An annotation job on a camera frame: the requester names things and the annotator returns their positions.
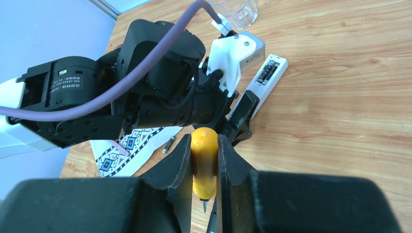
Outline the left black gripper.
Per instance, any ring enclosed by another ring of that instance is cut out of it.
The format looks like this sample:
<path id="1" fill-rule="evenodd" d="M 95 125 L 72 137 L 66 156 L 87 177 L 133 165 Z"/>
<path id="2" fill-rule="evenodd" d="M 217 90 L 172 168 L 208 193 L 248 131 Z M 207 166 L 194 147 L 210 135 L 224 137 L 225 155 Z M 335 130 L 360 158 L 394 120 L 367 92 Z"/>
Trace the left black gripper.
<path id="1" fill-rule="evenodd" d="M 182 95 L 163 99 L 149 95 L 135 95 L 129 108 L 128 129 L 189 126 L 220 128 L 230 111 L 233 101 L 239 96 L 235 91 L 228 97 L 227 91 L 219 88 L 223 76 L 220 69 L 207 75 L 199 69 L 193 81 L 188 83 Z M 237 107 L 226 120 L 222 135 L 232 146 L 252 136 L 250 121 L 259 98 L 251 90 L 246 90 Z"/>

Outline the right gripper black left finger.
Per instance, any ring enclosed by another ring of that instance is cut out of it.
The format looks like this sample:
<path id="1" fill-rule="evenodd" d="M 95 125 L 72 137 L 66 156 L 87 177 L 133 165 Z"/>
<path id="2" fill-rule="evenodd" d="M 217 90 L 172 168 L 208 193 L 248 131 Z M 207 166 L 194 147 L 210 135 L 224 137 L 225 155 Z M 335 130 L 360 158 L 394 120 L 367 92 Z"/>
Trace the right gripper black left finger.
<path id="1" fill-rule="evenodd" d="M 0 206 L 3 233 L 188 233 L 190 135 L 138 177 L 37 179 Z"/>

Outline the yellow handled screwdriver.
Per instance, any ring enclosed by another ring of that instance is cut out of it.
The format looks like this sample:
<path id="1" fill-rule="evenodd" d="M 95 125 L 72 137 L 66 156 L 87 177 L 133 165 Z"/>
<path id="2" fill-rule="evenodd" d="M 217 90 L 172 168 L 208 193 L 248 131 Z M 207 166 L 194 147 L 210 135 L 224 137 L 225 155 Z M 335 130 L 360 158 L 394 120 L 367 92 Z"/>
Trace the yellow handled screwdriver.
<path id="1" fill-rule="evenodd" d="M 218 134 L 213 129 L 200 127 L 191 133 L 192 187 L 203 203 L 204 212 L 216 194 L 218 150 Z"/>

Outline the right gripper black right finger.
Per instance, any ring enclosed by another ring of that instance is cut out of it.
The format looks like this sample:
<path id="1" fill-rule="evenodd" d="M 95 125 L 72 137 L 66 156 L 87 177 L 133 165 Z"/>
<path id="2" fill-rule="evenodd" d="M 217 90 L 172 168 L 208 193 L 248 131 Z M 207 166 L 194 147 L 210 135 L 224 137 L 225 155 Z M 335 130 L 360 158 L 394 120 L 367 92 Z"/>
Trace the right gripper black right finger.
<path id="1" fill-rule="evenodd" d="M 399 233 L 385 195 L 359 177 L 259 171 L 218 138 L 217 232 Z"/>

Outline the white slim remote control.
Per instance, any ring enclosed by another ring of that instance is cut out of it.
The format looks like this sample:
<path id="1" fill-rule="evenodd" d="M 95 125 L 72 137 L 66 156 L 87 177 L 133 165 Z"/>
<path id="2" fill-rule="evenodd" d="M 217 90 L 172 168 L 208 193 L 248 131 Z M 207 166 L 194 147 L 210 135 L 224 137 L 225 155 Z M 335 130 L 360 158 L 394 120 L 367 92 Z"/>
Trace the white slim remote control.
<path id="1" fill-rule="evenodd" d="M 274 86 L 280 80 L 284 72 L 286 71 L 289 63 L 285 58 L 278 57 L 271 54 L 260 67 L 252 81 L 249 83 L 245 90 L 251 90 L 259 98 L 259 104 L 257 105 L 253 116 L 256 114 L 258 109 L 262 106 L 262 103 L 267 99 L 268 95 L 271 93 Z M 237 88 L 232 97 L 227 97 L 227 91 L 221 91 L 218 84 L 218 92 L 223 94 L 223 99 L 227 101 L 223 105 L 224 116 L 229 119 L 234 109 L 230 109 L 230 105 L 236 102 L 235 107 L 237 107 L 238 102 L 244 93 L 239 93 Z"/>

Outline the black silver battery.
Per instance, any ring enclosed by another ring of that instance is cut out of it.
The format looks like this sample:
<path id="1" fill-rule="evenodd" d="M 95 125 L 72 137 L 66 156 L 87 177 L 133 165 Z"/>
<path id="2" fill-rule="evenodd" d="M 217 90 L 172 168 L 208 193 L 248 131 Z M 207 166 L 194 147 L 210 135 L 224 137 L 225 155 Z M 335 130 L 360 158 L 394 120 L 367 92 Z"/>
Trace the black silver battery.
<path id="1" fill-rule="evenodd" d="M 169 151 L 174 141 L 175 141 L 175 136 L 171 136 L 168 142 L 166 143 L 164 149 L 162 150 L 164 154 L 166 154 Z"/>

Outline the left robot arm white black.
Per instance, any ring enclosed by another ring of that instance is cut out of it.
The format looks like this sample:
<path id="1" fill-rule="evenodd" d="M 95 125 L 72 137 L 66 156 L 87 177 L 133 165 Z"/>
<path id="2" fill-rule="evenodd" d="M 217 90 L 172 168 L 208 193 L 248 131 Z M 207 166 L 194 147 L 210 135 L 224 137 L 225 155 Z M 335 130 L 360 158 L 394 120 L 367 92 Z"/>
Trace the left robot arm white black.
<path id="1" fill-rule="evenodd" d="M 133 21 L 124 43 L 98 60 L 69 56 L 31 67 L 0 85 L 4 107 L 36 112 L 73 109 L 130 74 L 172 28 L 167 21 Z M 242 73 L 261 62 L 265 43 L 249 32 L 229 31 L 212 42 L 209 56 L 201 40 L 184 30 L 171 48 L 118 99 L 85 116 L 58 121 L 0 118 L 0 155 L 68 148 L 88 140 L 116 140 L 134 129 L 192 125 L 210 127 L 233 142 L 250 135 L 258 98 L 247 94 L 240 121 L 226 115 Z"/>

